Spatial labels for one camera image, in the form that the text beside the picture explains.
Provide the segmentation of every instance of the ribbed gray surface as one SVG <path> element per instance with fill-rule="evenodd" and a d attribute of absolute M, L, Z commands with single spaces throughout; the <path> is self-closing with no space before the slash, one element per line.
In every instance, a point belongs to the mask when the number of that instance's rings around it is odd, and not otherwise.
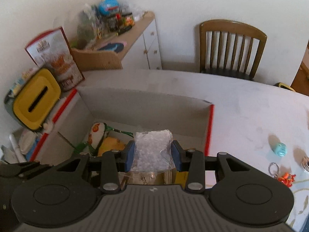
<path fill-rule="evenodd" d="M 217 215 L 202 195 L 188 194 L 179 185 L 128 185 L 105 196 L 95 211 L 73 225 L 57 229 L 22 224 L 16 232 L 291 232 L 287 225 L 246 228 Z"/>

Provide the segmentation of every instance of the wooden floor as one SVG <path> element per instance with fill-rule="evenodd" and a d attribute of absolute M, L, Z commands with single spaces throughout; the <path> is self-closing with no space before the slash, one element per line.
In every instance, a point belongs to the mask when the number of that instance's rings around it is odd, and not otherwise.
<path fill-rule="evenodd" d="M 298 70 L 291 87 L 296 92 L 309 96 L 309 80 L 305 71 Z"/>

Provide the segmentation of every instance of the table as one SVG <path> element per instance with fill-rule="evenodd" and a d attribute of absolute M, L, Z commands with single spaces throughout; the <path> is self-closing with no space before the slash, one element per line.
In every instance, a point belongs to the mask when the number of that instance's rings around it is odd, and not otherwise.
<path fill-rule="evenodd" d="M 287 224 L 300 231 L 309 208 L 309 174 L 300 162 L 309 155 L 309 97 L 274 86 L 216 75 L 162 70 L 84 72 L 80 86 L 151 91 L 203 99 L 215 104 L 210 156 L 225 151 L 268 174 L 275 162 L 280 174 L 296 174 L 295 205 Z M 287 145 L 284 157 L 269 144 Z"/>

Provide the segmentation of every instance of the turquoise toy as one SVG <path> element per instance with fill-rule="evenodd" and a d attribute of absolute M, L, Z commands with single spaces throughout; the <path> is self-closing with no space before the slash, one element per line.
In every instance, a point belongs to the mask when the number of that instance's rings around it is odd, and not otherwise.
<path fill-rule="evenodd" d="M 283 156 L 285 156 L 287 154 L 288 151 L 287 151 L 286 145 L 280 142 L 280 143 L 277 143 L 274 146 L 273 152 L 276 155 L 278 155 L 280 157 L 283 157 Z"/>

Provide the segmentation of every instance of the yellow lid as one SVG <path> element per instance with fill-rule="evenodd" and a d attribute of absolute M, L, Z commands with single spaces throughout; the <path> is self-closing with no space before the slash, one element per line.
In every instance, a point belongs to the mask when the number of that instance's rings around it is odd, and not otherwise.
<path fill-rule="evenodd" d="M 29 129 L 37 130 L 59 100 L 61 89 L 48 69 L 39 70 L 13 102 L 13 112 Z"/>

